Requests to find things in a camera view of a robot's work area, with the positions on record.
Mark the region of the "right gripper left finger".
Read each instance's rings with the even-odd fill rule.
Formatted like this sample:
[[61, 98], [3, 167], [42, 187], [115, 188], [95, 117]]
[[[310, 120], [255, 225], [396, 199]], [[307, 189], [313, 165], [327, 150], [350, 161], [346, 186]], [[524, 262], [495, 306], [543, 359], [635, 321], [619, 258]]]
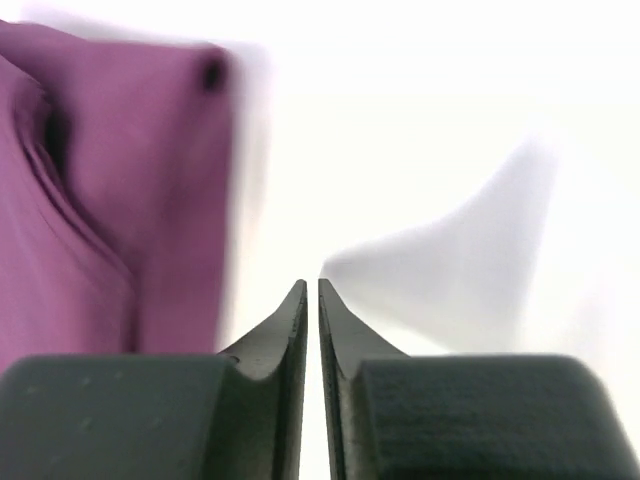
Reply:
[[5, 479], [294, 479], [307, 285], [217, 354], [40, 355], [1, 378]]

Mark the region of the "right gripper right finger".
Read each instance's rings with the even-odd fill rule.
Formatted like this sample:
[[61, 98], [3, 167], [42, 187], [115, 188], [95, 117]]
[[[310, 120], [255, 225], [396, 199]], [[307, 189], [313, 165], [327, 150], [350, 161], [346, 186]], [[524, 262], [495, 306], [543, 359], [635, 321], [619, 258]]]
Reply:
[[602, 383], [562, 355], [411, 356], [318, 283], [335, 479], [635, 479]]

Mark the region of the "purple surgical drape cloth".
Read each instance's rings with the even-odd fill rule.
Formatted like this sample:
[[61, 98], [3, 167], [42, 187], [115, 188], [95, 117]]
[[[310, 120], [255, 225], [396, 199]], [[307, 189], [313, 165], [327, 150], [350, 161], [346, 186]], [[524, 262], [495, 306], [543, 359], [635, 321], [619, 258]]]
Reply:
[[213, 349], [233, 64], [1, 26], [1, 361]]

